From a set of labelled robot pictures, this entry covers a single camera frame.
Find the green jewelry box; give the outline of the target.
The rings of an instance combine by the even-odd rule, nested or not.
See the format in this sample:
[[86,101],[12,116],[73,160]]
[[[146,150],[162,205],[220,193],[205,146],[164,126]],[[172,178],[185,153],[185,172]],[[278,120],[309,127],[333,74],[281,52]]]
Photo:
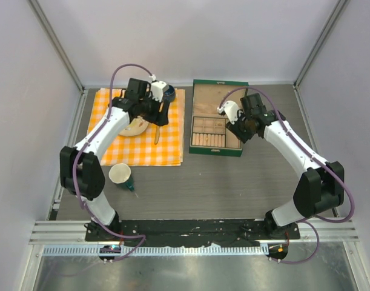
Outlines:
[[248,85],[242,81],[193,81],[190,154],[232,157],[242,155],[242,142],[226,129],[229,119],[219,115],[217,108],[227,93]]

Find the green jewelry tray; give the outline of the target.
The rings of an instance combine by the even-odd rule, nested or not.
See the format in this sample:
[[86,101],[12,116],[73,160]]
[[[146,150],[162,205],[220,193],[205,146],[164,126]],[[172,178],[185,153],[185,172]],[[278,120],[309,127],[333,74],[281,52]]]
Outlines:
[[228,121],[226,118],[194,116],[190,146],[215,150],[240,150],[242,142],[226,128]]

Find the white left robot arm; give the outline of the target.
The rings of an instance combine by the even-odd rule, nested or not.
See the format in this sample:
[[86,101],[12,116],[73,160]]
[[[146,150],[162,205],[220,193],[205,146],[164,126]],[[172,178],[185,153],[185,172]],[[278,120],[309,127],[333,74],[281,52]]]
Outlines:
[[104,193],[101,159],[117,135],[141,117],[149,123],[168,124],[169,98],[174,88],[163,81],[131,78],[119,97],[110,97],[108,108],[94,129],[73,147],[60,151],[61,186],[75,195],[91,217],[99,235],[112,242],[121,237],[119,215]]

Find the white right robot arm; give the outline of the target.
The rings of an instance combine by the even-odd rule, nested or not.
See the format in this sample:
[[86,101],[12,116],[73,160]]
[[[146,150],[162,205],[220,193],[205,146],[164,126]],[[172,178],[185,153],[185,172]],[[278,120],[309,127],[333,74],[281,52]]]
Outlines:
[[343,204],[343,166],[318,155],[278,110],[266,109],[259,93],[244,96],[239,104],[223,101],[217,111],[227,116],[226,128],[242,143],[257,135],[274,146],[299,179],[291,200],[266,213],[264,231],[267,237],[279,239],[295,222]]

